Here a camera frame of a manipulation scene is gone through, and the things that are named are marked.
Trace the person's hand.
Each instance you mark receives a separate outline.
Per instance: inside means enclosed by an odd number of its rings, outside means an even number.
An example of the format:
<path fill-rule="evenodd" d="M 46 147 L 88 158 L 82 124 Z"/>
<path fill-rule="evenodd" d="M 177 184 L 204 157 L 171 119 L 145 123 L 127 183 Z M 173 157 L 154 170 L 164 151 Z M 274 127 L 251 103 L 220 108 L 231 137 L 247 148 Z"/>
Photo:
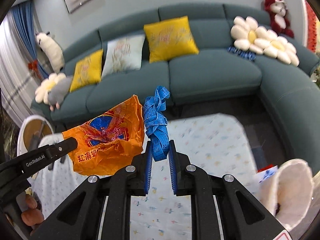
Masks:
<path fill-rule="evenodd" d="M 41 210 L 37 208 L 37 201 L 31 195 L 25 195 L 25 203 L 28 209 L 22 212 L 21 219 L 25 225 L 33 229 L 30 233 L 32 235 L 40 224 L 44 222 L 44 215 Z"/>

